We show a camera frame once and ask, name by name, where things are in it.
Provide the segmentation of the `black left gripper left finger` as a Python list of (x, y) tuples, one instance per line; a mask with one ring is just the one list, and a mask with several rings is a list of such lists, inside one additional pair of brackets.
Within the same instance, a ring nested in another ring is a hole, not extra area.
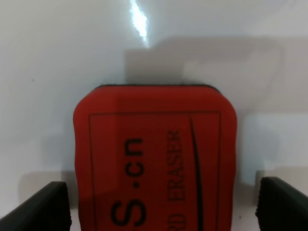
[(65, 182), (52, 181), (0, 219), (2, 231), (68, 231), (72, 225)]

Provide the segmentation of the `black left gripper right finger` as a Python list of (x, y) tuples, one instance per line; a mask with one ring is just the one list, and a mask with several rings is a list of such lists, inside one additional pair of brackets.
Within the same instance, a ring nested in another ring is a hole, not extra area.
[(306, 231), (308, 197), (278, 177), (263, 177), (256, 217), (261, 231)]

